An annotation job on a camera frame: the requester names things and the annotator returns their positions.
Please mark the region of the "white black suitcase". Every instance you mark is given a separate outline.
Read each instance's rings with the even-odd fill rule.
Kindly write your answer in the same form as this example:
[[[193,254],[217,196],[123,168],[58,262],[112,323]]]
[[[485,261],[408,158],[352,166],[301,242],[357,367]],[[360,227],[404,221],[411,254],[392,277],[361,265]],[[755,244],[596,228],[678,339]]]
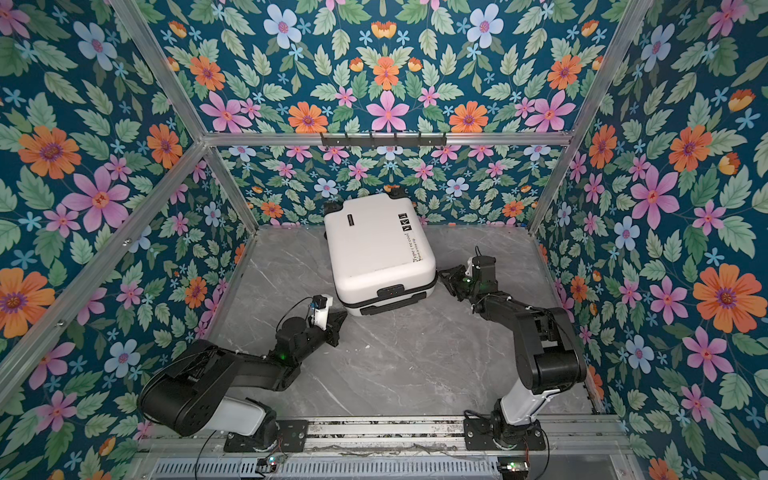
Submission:
[[[336,297],[352,316],[371,316],[428,298],[436,258],[401,188],[324,205]]]

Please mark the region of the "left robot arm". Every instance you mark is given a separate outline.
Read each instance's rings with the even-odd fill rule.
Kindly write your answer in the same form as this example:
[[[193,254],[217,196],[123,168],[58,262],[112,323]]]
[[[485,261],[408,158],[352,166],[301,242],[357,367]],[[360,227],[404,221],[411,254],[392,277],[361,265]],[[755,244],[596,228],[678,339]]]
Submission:
[[[256,399],[236,399],[229,391],[287,390],[310,355],[324,345],[339,344],[346,318],[345,310],[329,307],[315,309],[307,318],[289,318],[278,328],[274,348],[261,356],[197,340],[189,352],[156,373],[143,387],[139,411],[182,437],[217,430],[256,451],[269,450],[278,442],[275,410]]]

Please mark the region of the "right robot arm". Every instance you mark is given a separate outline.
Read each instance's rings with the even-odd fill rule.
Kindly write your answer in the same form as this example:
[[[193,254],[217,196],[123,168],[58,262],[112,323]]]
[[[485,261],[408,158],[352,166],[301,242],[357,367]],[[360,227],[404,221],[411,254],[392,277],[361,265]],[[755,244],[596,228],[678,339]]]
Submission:
[[[442,269],[437,278],[482,319],[513,334],[517,380],[488,415],[465,412],[467,439],[491,438],[502,449],[531,445],[543,437],[537,415],[555,396],[586,380],[583,348],[562,307],[526,304],[499,289],[496,259],[475,255],[465,266]]]

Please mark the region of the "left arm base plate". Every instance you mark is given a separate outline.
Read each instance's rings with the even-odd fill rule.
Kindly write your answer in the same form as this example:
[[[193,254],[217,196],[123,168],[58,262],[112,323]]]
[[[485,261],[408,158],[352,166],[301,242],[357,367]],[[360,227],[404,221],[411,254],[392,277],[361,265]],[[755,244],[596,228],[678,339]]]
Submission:
[[[251,436],[229,433],[223,450],[226,453],[300,453],[308,439],[308,429],[306,420],[270,420]]]

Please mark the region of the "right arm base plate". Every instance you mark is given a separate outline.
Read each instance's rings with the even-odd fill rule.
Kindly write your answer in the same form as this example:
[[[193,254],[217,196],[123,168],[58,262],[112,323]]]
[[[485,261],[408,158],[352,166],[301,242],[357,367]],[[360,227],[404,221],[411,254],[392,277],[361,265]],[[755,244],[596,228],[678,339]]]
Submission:
[[[545,451],[548,440],[541,423],[513,426],[502,420],[469,416],[463,419],[464,442],[468,451]]]

